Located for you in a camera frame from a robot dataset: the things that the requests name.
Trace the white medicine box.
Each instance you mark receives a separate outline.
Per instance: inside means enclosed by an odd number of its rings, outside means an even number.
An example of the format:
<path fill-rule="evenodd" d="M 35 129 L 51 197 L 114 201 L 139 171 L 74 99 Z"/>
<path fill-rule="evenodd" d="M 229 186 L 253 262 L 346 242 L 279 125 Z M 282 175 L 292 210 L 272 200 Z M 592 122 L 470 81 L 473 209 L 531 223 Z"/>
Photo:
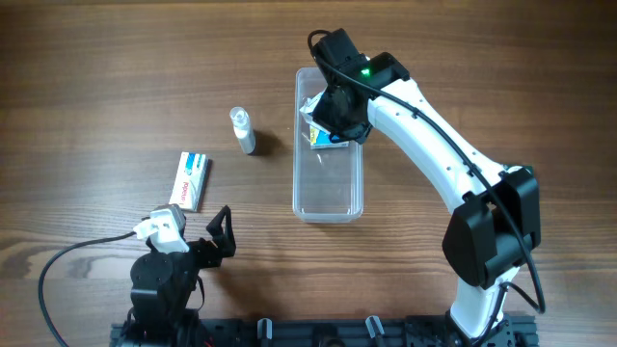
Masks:
<path fill-rule="evenodd" d="M 314 97 L 308 98 L 305 103 L 299 108 L 301 116 L 308 124 L 315 124 L 313 113 L 319 101 L 321 100 L 323 93 L 324 92 L 320 92 Z"/>

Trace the blue VapoDrops box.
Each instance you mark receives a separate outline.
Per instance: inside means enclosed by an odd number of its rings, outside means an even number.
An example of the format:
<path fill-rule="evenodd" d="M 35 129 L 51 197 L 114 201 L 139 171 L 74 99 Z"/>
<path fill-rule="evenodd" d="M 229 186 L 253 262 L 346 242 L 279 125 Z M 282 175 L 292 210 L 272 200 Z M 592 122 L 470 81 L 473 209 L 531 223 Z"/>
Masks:
<path fill-rule="evenodd" d="M 323 129 L 311 124 L 309 126 L 308 140 L 311 150 L 348 147 L 348 142 L 334 143 L 329 138 L 330 134 Z"/>

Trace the white Panadol box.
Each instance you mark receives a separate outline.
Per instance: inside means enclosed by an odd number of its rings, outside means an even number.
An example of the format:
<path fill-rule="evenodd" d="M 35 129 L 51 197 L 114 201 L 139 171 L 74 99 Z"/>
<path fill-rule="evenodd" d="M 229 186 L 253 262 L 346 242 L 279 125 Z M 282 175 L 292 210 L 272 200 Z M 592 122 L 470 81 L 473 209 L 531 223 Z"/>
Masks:
<path fill-rule="evenodd" d="M 198 211 L 208 163 L 205 154 L 186 151 L 180 154 L 169 204 L 177 204 L 185 211 Z"/>

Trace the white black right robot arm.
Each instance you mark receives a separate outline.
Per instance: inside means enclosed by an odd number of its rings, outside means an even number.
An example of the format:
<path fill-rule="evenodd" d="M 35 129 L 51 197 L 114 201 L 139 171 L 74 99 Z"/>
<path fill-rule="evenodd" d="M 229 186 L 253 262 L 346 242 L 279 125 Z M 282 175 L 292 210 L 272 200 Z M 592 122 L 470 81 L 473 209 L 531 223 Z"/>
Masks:
<path fill-rule="evenodd" d="M 533 171 L 499 164 L 474 148 L 388 52 L 366 57 L 344 29 L 309 33 L 308 50 L 326 81 L 310 120 L 334 143 L 363 144 L 372 130 L 382 132 L 427 177 L 448 209 L 442 248 L 458 284 L 444 319 L 444 342 L 523 344 L 523 334 L 508 328 L 503 304 L 515 291 L 536 312 L 546 310 L 531 255 L 541 243 Z"/>

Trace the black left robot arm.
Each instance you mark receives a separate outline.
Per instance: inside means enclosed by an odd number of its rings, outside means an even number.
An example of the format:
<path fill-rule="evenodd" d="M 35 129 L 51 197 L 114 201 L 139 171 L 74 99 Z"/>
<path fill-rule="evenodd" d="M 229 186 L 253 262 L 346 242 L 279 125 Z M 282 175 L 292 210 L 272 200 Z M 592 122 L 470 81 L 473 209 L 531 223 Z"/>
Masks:
<path fill-rule="evenodd" d="M 204 291 L 200 271 L 219 267 L 235 255 L 231 210 L 222 207 L 209 222 L 209 239 L 188 242 L 185 227 L 186 217 L 174 203 L 155 208 L 133 228 L 149 252 L 130 270 L 132 308 L 115 337 L 115 346 L 215 344 L 199 311 L 187 304 L 192 292 Z"/>

